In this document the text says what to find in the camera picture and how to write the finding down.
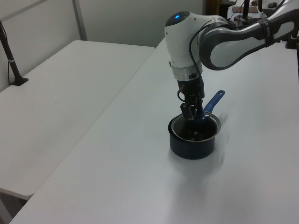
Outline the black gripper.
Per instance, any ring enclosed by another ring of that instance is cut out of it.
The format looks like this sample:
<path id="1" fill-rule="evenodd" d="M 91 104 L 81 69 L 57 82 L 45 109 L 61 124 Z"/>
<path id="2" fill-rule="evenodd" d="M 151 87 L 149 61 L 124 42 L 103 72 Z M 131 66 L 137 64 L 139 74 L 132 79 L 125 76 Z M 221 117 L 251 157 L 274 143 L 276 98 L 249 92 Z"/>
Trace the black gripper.
<path id="1" fill-rule="evenodd" d="M 203 117 L 202 99 L 205 97 L 205 93 L 202 78 L 198 77 L 189 81 L 177 81 L 177 83 L 177 97 L 183 102 L 180 106 L 183 117 L 185 119 L 194 119 L 194 115 L 196 117 Z"/>

